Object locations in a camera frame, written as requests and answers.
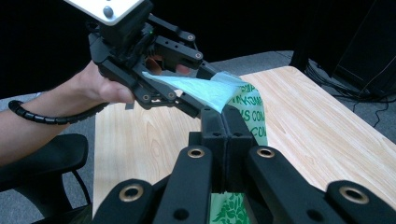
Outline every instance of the black plastic part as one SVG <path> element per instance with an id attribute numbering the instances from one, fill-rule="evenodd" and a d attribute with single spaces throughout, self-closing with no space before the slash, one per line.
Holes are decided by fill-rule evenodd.
<path id="1" fill-rule="evenodd" d="M 29 199 L 43 217 L 58 216 L 72 210 L 61 175 L 40 176 L 15 190 Z"/>
<path id="2" fill-rule="evenodd" d="M 239 110 L 226 105 L 222 113 L 208 107 L 201 111 L 200 145 L 213 153 L 213 192 L 243 192 L 244 158 L 257 145 Z"/>
<path id="3" fill-rule="evenodd" d="M 108 193 L 92 223 L 145 223 L 152 199 L 150 183 L 137 179 L 123 181 Z"/>
<path id="4" fill-rule="evenodd" d="M 208 223 L 211 172 L 208 148 L 182 149 L 153 223 Z"/>
<path id="5" fill-rule="evenodd" d="M 167 21 L 163 21 L 152 14 L 148 16 L 148 22 L 151 23 L 154 27 L 157 27 L 155 32 L 158 34 L 164 34 L 167 36 L 170 35 L 170 37 L 177 37 L 178 40 L 191 43 L 190 47 L 192 47 L 195 43 L 195 35 L 186 31 L 182 31 L 177 26 Z"/>
<path id="6" fill-rule="evenodd" d="M 157 213 L 158 207 L 160 206 L 161 200 L 163 198 L 163 193 L 165 192 L 166 185 L 168 184 L 170 175 L 165 177 L 164 179 L 155 183 L 153 187 L 153 199 L 151 201 L 151 205 L 148 209 L 146 217 L 144 218 L 143 223 L 152 223 L 155 215 Z"/>
<path id="7" fill-rule="evenodd" d="M 66 123 L 76 123 L 78 121 L 87 119 L 89 117 L 92 117 L 93 115 L 95 115 L 96 113 L 102 111 L 108 104 L 104 103 L 104 104 L 100 104 L 97 105 L 87 111 L 84 111 L 80 114 L 74 115 L 74 116 L 68 116 L 68 117 L 62 117 L 62 118 L 53 118 L 53 117 L 45 117 L 45 116 L 41 116 L 41 115 L 37 115 L 34 114 L 28 110 L 25 110 L 22 106 L 21 106 L 22 102 L 21 101 L 10 101 L 8 103 L 8 107 L 11 111 L 13 111 L 15 114 L 17 114 L 18 116 L 30 120 L 30 121 L 34 121 L 36 123 L 44 123 L 44 124 L 66 124 Z"/>
<path id="8" fill-rule="evenodd" d="M 251 223 L 274 223 L 274 216 L 251 178 L 245 182 L 244 206 Z"/>
<path id="9" fill-rule="evenodd" d="M 332 182 L 325 198 L 347 223 L 396 222 L 393 208 L 359 184 L 346 180 Z"/>
<path id="10" fill-rule="evenodd" d="M 257 146 L 253 134 L 243 120 L 238 109 L 226 105 L 222 111 L 222 122 L 227 132 L 227 150 L 225 163 L 226 190 L 228 192 L 243 192 L 245 190 L 244 160 L 249 150 Z"/>
<path id="11" fill-rule="evenodd" d="M 181 93 L 181 95 L 176 99 L 175 107 L 185 114 L 191 116 L 192 118 L 200 118 L 201 117 L 201 109 L 205 106 L 200 102 L 192 98 L 190 95 L 185 92 Z"/>
<path id="12" fill-rule="evenodd" d="M 196 77 L 200 79 L 210 80 L 210 78 L 212 78 L 217 72 L 219 72 L 218 68 L 214 67 L 207 61 L 203 61 L 197 71 Z"/>
<path id="13" fill-rule="evenodd" d="M 158 55 L 163 56 L 163 69 L 171 72 L 176 72 L 176 66 L 178 64 L 196 70 L 204 58 L 202 52 L 186 47 L 161 35 L 155 40 L 155 51 Z"/>
<path id="14" fill-rule="evenodd" d="M 144 26 L 153 5 L 149 0 L 139 4 L 114 26 L 100 25 L 100 35 L 116 49 L 127 47 L 138 36 Z"/>
<path id="15" fill-rule="evenodd" d="M 253 147 L 247 169 L 275 223 L 345 223 L 278 150 Z"/>
<path id="16" fill-rule="evenodd" d="M 117 81 L 129 89 L 132 89 L 137 84 L 136 80 L 130 74 L 119 68 L 110 60 L 105 60 L 101 63 L 99 65 L 99 71 L 102 76 Z"/>
<path id="17" fill-rule="evenodd" d="M 197 144 L 209 148 L 213 155 L 213 172 L 212 172 L 212 192 L 222 193 L 225 191 L 225 167 L 226 153 L 226 131 L 224 129 L 221 114 L 217 111 L 205 107 L 201 111 L 201 132 L 194 133 L 189 144 Z"/>
<path id="18" fill-rule="evenodd" d="M 84 217 L 82 217 L 81 219 L 85 218 L 84 220 L 88 220 L 91 221 L 92 219 L 90 218 L 89 214 L 86 214 L 87 212 L 91 212 L 92 213 L 92 205 L 84 205 L 78 208 L 75 208 L 73 210 L 67 211 L 65 213 L 62 213 L 60 215 L 57 216 L 53 216 L 53 217 L 46 217 L 44 219 L 38 220 L 37 222 L 34 222 L 33 224 L 71 224 L 71 223 L 75 223 L 76 220 L 75 218 L 77 216 L 82 216 L 82 213 L 84 213 Z"/>

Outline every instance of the black cable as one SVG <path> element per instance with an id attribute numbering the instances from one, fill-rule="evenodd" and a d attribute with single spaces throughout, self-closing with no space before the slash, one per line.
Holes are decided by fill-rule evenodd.
<path id="1" fill-rule="evenodd" d="M 326 78 L 322 77 L 313 67 L 311 64 L 309 64 L 306 67 L 305 74 L 313 79 L 316 83 L 318 83 L 320 86 L 328 86 L 330 88 L 335 89 L 338 91 L 340 94 L 339 95 L 333 95 L 333 97 L 336 98 L 344 98 L 345 100 L 349 102 L 356 102 L 359 101 L 360 103 L 385 103 L 381 102 L 383 98 L 386 96 L 390 96 L 392 94 L 396 94 L 396 90 L 389 91 L 386 94 L 383 94 L 381 96 L 376 96 L 371 94 L 370 92 L 365 92 L 367 91 L 367 88 L 363 88 L 360 91 L 353 91 L 345 86 L 339 85 L 337 83 L 331 82 L 330 80 L 327 80 Z"/>
<path id="2" fill-rule="evenodd" d="M 77 182 L 79 183 L 79 186 L 81 187 L 82 191 L 84 192 L 85 201 L 87 202 L 87 204 L 91 204 L 92 202 L 91 202 L 90 194 L 88 193 L 87 187 L 85 186 L 84 181 L 82 181 L 81 176 L 79 176 L 76 170 L 73 170 L 72 173 L 76 178 Z"/>
<path id="3" fill-rule="evenodd" d="M 353 113 L 355 113 L 355 106 L 356 106 L 358 103 L 360 103 L 360 102 L 358 101 L 358 102 L 356 102 L 356 104 L 353 105 L 353 107 L 352 107 L 352 112 L 353 112 Z"/>
<path id="4" fill-rule="evenodd" d="M 388 97 L 387 97 L 387 102 L 386 102 L 385 109 L 380 109 L 380 110 L 375 111 L 375 115 L 376 115 L 377 121 L 376 121 L 376 123 L 373 125 L 373 128 L 375 128 L 375 126 L 379 123 L 379 121 L 381 121 L 381 119 L 380 119 L 379 116 L 378 116 L 378 112 L 386 111 L 386 110 L 388 110 L 388 108 L 389 108 L 389 102 L 388 102 Z"/>
<path id="5" fill-rule="evenodd" d="M 47 117 L 47 116 L 42 116 L 42 115 L 37 115 L 35 113 L 32 113 L 28 110 L 25 110 L 21 104 L 23 104 L 23 102 L 21 101 L 10 101 L 8 103 L 8 108 L 14 112 L 15 114 L 17 114 L 18 116 L 30 120 L 30 121 L 34 121 L 36 123 L 44 123 L 44 124 L 59 124 L 59 125 L 63 125 L 66 123 L 76 123 L 79 121 L 82 121 L 84 119 L 87 119 L 93 115 L 95 115 L 96 113 L 102 111 L 107 105 L 108 103 L 103 103 L 100 105 L 97 105 L 87 111 L 84 111 L 80 114 L 77 115 L 73 115 L 73 116 L 68 116 L 68 117 L 61 117 L 61 118 L 54 118 L 54 117 Z"/>
<path id="6" fill-rule="evenodd" d="M 369 82 L 367 82 L 367 84 L 361 89 L 361 92 L 359 93 L 359 95 L 366 90 L 369 85 L 376 79 L 378 78 L 381 74 L 383 74 L 385 72 L 385 70 L 387 70 L 387 68 L 393 63 L 393 61 L 396 59 L 396 55 L 392 58 L 392 60 L 390 60 L 390 62 L 375 76 L 373 77 Z"/>

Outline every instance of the bolt hole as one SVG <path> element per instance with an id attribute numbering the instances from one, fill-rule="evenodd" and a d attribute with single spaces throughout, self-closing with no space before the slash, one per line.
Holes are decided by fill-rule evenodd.
<path id="1" fill-rule="evenodd" d="M 369 202 L 369 197 L 358 189 L 351 187 L 341 187 L 340 193 L 353 203 L 365 204 Z"/>
<path id="2" fill-rule="evenodd" d="M 193 148 L 190 149 L 187 154 L 191 157 L 191 158 L 201 158 L 205 155 L 205 152 L 203 150 L 201 150 L 200 148 Z"/>
<path id="3" fill-rule="evenodd" d="M 134 196 L 137 195 L 138 192 L 139 192 L 139 191 L 138 191 L 137 189 L 127 189 L 127 190 L 125 191 L 125 196 L 127 196 L 127 197 L 134 197 Z"/>
<path id="4" fill-rule="evenodd" d="M 273 158 L 275 156 L 275 152 L 267 148 L 259 148 L 257 154 L 264 158 Z"/>
<path id="5" fill-rule="evenodd" d="M 125 203 L 138 200 L 143 195 L 143 187 L 138 184 L 126 186 L 120 191 L 119 197 Z"/>
<path id="6" fill-rule="evenodd" d="M 322 222 L 324 220 L 323 215 L 320 212 L 318 212 L 317 210 L 310 209 L 310 210 L 306 211 L 306 213 L 312 220 L 314 220 L 316 222 Z"/>
<path id="7" fill-rule="evenodd" d="M 174 218 L 177 220 L 186 220 L 189 217 L 189 212 L 186 209 L 177 209 L 174 213 Z"/>

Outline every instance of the screw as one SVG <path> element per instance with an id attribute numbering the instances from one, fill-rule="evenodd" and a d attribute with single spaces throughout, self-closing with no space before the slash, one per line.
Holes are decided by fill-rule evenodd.
<path id="1" fill-rule="evenodd" d="M 110 6 L 104 7 L 103 13 L 105 14 L 106 18 L 108 18 L 108 19 L 112 18 L 114 15 L 113 8 L 111 8 Z"/>
<path id="2" fill-rule="evenodd" d="M 174 95 L 172 92 L 169 92 L 169 93 L 168 93 L 168 97 L 171 98 L 171 99 L 173 99 L 173 98 L 175 98 L 175 95 Z"/>

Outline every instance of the wooden table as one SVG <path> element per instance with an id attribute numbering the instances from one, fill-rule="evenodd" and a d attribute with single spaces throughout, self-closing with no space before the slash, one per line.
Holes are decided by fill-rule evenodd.
<path id="1" fill-rule="evenodd" d="M 261 93 L 268 142 L 308 182 L 359 183 L 396 208 L 396 145 L 293 67 L 242 76 Z M 109 105 L 96 116 L 93 211 L 119 182 L 172 172 L 200 120 L 175 108 Z"/>

